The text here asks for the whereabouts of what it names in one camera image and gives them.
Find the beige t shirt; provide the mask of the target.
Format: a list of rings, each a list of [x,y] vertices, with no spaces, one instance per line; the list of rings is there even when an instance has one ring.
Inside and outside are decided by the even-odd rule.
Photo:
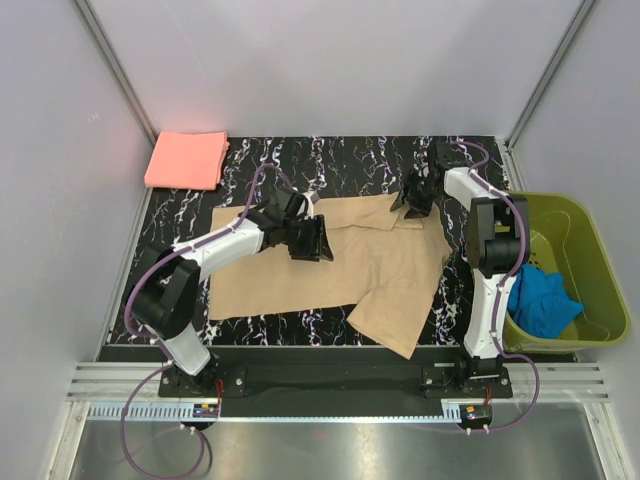
[[[211,276],[209,319],[351,305],[347,320],[358,332],[411,358],[451,248],[437,210],[408,219],[393,202],[319,200],[333,260],[293,260],[283,245],[241,258]]]

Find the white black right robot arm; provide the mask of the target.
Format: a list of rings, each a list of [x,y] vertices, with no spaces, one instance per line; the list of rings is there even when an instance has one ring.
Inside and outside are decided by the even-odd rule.
[[[465,252],[474,281],[472,311],[454,384],[466,396],[486,389],[501,373],[507,304],[520,266],[528,258],[527,201],[510,196],[468,167],[441,166],[410,171],[390,207],[425,218],[435,200],[447,195],[468,213]]]

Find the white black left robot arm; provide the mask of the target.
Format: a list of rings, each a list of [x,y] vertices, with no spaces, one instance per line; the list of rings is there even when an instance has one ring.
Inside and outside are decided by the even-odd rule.
[[[208,394],[216,382],[216,361],[192,324],[199,285],[235,261],[278,245],[286,246],[293,260],[334,259],[322,214],[291,214],[268,205],[246,209],[190,242],[147,252],[142,273],[126,296],[125,324],[143,325],[144,336],[159,342],[193,395]]]

